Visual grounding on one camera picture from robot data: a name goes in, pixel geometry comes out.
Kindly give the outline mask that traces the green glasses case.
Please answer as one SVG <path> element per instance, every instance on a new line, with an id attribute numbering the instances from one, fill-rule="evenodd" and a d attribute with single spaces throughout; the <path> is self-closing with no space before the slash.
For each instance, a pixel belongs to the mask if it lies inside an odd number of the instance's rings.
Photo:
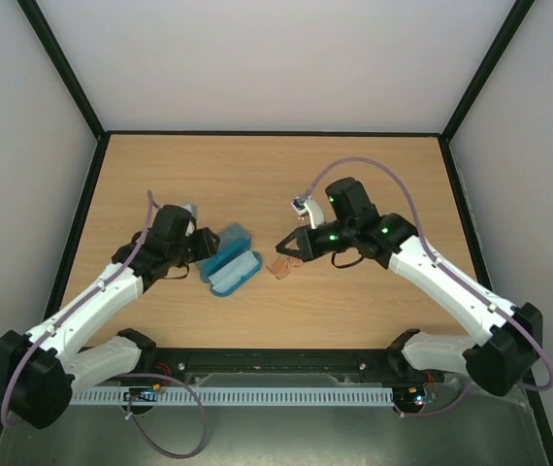
<path id="1" fill-rule="evenodd" d="M 219 247 L 227 248 L 236 241 L 244 241 L 247 244 L 251 241 L 249 231 L 237 222 L 230 223 L 217 233 L 219 237 Z"/>

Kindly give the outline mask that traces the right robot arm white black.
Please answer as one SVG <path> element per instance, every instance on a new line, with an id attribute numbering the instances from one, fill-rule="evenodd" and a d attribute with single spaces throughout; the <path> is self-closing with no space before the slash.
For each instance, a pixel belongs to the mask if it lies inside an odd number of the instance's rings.
<path id="1" fill-rule="evenodd" d="M 413 283 L 451 314 L 464 337 L 435 336 L 415 330 L 389 356 L 389 368 L 407 381 L 421 370 L 469 376 L 479 387 L 505 396 L 541 356 L 543 316 L 531 303 L 517 306 L 473 280 L 434 250 L 403 216 L 380 213 L 363 185 L 351 178 L 325 190 L 336 216 L 327 222 L 314 200 L 292 202 L 309 224 L 294 229 L 276 251 L 310 262 L 349 249 L 362 259 Z"/>

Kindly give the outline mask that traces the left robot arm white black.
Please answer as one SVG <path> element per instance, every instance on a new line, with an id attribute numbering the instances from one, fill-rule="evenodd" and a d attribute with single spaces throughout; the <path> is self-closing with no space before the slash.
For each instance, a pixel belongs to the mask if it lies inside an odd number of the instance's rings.
<path id="1" fill-rule="evenodd" d="M 148 376 L 156 344 L 145 334 L 119 331 L 93 348 L 86 343 L 118 311 L 146 293 L 173 268 L 214 256 L 219 237 L 200 228 L 190 205 L 149 209 L 142 231 L 120 247 L 82 293 L 24 334 L 0 338 L 0 408 L 4 426 L 17 415 L 43 429 L 72 398 L 123 374 Z"/>

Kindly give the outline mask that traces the blue transparent glasses case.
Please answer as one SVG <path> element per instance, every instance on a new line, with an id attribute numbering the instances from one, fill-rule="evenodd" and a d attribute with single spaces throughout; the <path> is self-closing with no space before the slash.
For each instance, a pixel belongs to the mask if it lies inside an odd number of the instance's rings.
<path id="1" fill-rule="evenodd" d="M 251 249 L 251 240 L 240 238 L 220 247 L 217 254 L 197 263 L 200 280 L 216 297 L 227 297 L 262 267 L 261 255 Z"/>

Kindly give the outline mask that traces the orange sunglasses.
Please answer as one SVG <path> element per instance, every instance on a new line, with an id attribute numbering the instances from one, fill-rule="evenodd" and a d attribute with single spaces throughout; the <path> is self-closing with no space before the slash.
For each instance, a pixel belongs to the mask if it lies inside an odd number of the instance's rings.
<path id="1" fill-rule="evenodd" d="M 293 269 L 299 268 L 302 265 L 302 260 L 280 254 L 272 263 L 267 266 L 267 270 L 277 280 L 282 280 L 287 277 Z"/>

